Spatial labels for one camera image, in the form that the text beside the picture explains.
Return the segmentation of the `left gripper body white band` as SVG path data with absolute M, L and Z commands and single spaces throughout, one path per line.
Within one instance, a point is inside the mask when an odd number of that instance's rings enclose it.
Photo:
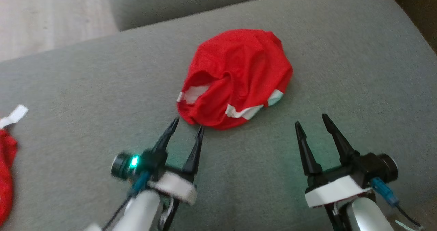
M 148 150 L 141 156 L 141 169 L 150 174 L 145 186 L 180 202 L 194 205 L 198 191 L 193 182 L 187 181 L 183 169 L 166 166 L 167 152 L 154 154 Z

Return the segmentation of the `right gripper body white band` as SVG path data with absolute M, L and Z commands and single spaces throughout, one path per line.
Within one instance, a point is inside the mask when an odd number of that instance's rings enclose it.
M 307 205 L 316 208 L 370 191 L 370 187 L 361 188 L 350 175 L 340 177 L 305 193 Z

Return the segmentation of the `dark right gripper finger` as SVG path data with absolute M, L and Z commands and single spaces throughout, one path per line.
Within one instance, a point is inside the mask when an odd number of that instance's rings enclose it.
M 328 133 L 331 134 L 334 143 L 337 147 L 337 151 L 340 156 L 340 164 L 349 165 L 355 158 L 360 156 L 359 152 L 354 150 L 348 140 L 344 137 L 342 132 L 337 128 L 328 114 L 322 114 L 322 119 Z
M 307 143 L 307 136 L 303 130 L 303 127 L 298 121 L 295 122 L 295 130 L 304 175 L 314 176 L 321 174 L 323 172 L 322 167 L 317 163 Z

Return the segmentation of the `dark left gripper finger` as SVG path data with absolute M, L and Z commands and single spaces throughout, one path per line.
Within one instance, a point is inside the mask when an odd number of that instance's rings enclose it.
M 154 154 L 163 154 L 167 151 L 167 145 L 170 141 L 170 138 L 176 131 L 176 127 L 178 126 L 179 118 L 175 118 L 173 122 L 166 128 L 164 133 L 158 139 L 156 144 L 152 148 L 152 153 Z
M 195 137 L 195 145 L 183 166 L 184 178 L 189 182 L 194 182 L 195 176 L 198 173 L 204 132 L 205 129 L 201 126 Z

